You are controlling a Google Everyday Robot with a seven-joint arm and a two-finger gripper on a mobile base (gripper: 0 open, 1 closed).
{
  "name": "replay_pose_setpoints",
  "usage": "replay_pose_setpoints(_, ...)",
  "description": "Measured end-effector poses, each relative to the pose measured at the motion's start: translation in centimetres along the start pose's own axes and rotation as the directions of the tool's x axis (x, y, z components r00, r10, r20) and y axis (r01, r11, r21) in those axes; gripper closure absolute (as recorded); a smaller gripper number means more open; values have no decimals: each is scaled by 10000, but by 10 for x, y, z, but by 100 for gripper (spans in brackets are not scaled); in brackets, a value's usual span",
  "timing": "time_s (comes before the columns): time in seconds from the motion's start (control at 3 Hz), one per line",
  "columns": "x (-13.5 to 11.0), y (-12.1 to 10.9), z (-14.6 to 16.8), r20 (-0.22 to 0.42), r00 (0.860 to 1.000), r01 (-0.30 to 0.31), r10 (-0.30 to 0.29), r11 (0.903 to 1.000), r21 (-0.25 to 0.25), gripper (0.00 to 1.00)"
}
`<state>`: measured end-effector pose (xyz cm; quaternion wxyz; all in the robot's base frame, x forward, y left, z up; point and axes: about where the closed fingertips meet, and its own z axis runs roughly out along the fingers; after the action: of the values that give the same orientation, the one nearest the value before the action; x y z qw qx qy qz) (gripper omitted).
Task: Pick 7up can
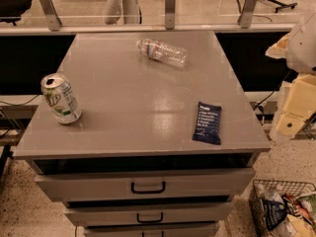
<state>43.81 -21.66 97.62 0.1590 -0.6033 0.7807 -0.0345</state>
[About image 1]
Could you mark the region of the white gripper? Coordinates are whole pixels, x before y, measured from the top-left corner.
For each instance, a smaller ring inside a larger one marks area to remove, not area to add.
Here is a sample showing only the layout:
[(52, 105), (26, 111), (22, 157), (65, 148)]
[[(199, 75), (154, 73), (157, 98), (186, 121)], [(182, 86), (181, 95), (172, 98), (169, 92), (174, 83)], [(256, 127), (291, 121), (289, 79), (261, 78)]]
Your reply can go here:
[[(274, 59), (285, 58), (289, 34), (284, 35), (266, 50), (266, 56)], [(316, 112), (316, 76), (299, 74), (291, 87), (277, 122), (276, 131), (284, 136), (295, 136)]]

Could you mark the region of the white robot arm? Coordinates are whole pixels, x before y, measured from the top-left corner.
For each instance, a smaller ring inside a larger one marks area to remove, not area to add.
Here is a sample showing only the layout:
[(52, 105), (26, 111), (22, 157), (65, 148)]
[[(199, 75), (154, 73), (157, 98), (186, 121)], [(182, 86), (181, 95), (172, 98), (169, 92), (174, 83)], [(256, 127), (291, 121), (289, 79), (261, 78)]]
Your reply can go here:
[(284, 58), (298, 73), (280, 108), (276, 132), (294, 137), (316, 112), (316, 5), (313, 4), (292, 30), (266, 50), (266, 56)]

